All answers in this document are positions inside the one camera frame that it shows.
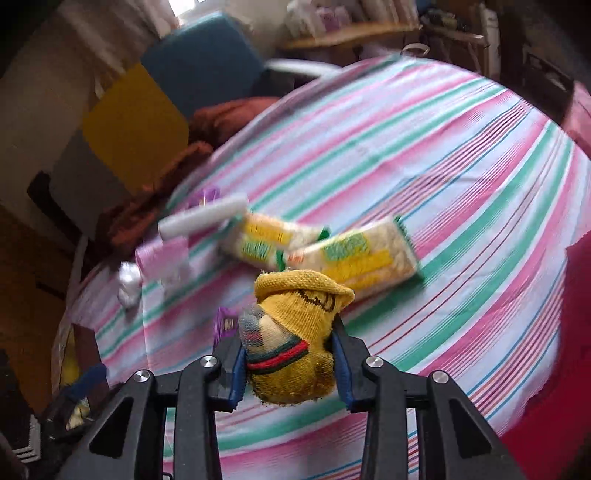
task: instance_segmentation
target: purple packaging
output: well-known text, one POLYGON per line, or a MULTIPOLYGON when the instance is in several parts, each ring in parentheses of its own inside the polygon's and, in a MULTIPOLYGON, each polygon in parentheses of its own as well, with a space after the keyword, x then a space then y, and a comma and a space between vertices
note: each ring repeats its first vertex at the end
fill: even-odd
POLYGON ((201 190, 195 190, 187 201, 188 208, 205 205, 207 202, 212 202, 220 198, 221 192, 218 187, 205 187, 201 190))
POLYGON ((213 324, 213 347, 215 348, 222 338, 230 337, 238 330, 238 314, 232 309, 219 307, 213 324))

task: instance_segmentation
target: yellow label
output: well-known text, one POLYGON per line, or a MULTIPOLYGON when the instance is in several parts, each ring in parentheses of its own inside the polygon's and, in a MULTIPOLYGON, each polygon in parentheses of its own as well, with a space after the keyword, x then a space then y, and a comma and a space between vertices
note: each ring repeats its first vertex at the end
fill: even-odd
POLYGON ((343 283, 350 278, 358 277, 392 264, 392 257, 388 249, 384 248, 374 253, 355 255, 345 258, 333 265, 322 269, 322 273, 337 283, 343 283))
POLYGON ((255 238, 273 242, 279 245, 289 245, 291 233, 272 225, 263 225, 261 223, 247 221, 244 225, 244 232, 255 238))

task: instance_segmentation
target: yellow knitted sock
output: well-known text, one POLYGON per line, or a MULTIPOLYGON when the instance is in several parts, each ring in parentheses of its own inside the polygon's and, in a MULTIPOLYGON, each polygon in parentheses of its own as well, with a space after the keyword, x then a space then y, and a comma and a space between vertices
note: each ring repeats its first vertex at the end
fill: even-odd
POLYGON ((255 394, 275 404, 328 395, 335 379, 324 344, 353 290, 312 270, 292 270, 261 274, 255 296, 258 303, 238 319, 255 394))

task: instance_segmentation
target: white plastic object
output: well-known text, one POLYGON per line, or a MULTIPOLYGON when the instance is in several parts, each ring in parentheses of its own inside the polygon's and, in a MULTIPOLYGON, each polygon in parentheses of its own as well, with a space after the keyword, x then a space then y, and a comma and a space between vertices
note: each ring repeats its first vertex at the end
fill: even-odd
POLYGON ((248 197, 243 193, 235 193, 163 218, 158 222, 158 231, 164 241, 176 236, 189 236, 247 210, 248 197))
POLYGON ((265 68, 273 72, 291 73, 310 78, 319 78, 332 75, 342 70, 338 65, 323 61, 296 60, 296 59, 272 59, 265 62, 265 68))
POLYGON ((133 262, 121 262, 118 280, 119 289, 131 296, 142 291, 142 274, 133 262))
POLYGON ((287 4, 285 26, 294 38, 326 34, 324 24, 316 13, 316 5, 312 5, 310 0, 292 0, 287 4))
POLYGON ((129 294, 124 289, 119 288, 119 291, 117 292, 117 298, 119 299, 119 303, 125 310, 129 310, 137 306, 139 304, 141 296, 141 290, 139 291, 139 293, 129 294))

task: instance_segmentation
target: blue gripper pad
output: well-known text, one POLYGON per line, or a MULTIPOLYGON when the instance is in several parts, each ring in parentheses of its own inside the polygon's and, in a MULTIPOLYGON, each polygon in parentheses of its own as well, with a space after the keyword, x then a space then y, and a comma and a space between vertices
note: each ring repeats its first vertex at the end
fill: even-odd
POLYGON ((345 352, 343 346, 340 344, 339 337, 333 333, 333 356, 335 358, 335 380, 336 388, 339 392, 341 402, 345 404, 347 410, 351 410, 355 398, 353 397, 353 384, 351 370, 347 359, 345 358, 345 352))
POLYGON ((232 369, 232 391, 230 392, 229 403, 232 409, 242 400, 246 389, 246 350, 240 348, 240 353, 236 357, 236 363, 232 369))

